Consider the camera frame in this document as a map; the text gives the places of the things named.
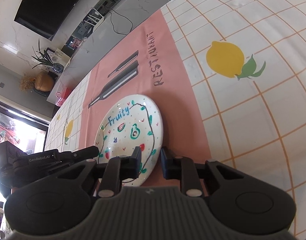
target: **yellow lemon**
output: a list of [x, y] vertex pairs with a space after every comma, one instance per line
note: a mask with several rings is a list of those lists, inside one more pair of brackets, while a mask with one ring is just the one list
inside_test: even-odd
[[71, 120], [66, 126], [65, 138], [68, 138], [71, 135], [71, 132], [73, 129], [73, 123], [74, 123], [74, 120]]
[[241, 74], [244, 55], [240, 48], [232, 43], [213, 41], [206, 53], [206, 62], [216, 73], [234, 78]]

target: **plate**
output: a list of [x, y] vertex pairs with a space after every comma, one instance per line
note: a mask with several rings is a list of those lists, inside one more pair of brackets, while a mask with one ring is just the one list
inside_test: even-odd
[[98, 163], [116, 156], [131, 156], [136, 146], [142, 150], [140, 175], [126, 179], [124, 186], [140, 186], [151, 174], [163, 141], [163, 123], [159, 109], [144, 95], [130, 95], [108, 111], [96, 134], [94, 145], [100, 153]]

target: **television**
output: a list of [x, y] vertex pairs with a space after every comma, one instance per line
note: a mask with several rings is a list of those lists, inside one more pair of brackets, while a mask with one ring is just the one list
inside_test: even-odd
[[14, 21], [49, 39], [78, 0], [22, 0]]

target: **gray ribbed surface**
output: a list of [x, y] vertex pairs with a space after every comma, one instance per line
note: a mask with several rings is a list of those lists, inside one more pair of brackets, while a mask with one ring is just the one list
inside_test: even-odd
[[235, 232], [218, 222], [202, 199], [186, 197], [177, 187], [124, 187], [119, 195], [98, 200], [89, 216], [69, 231], [53, 236], [27, 236], [15, 232], [8, 239], [294, 240], [295, 238], [287, 230], [269, 236], [249, 236]]

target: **tablecloth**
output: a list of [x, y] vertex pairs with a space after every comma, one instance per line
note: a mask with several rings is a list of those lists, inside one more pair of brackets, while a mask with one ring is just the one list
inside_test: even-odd
[[[112, 86], [137, 51], [134, 76]], [[297, 204], [290, 232], [306, 238], [306, 0], [171, 0], [75, 88], [46, 149], [94, 145], [107, 111], [131, 94], [155, 101], [175, 154], [212, 157], [288, 192]], [[144, 182], [177, 184], [159, 163]]]

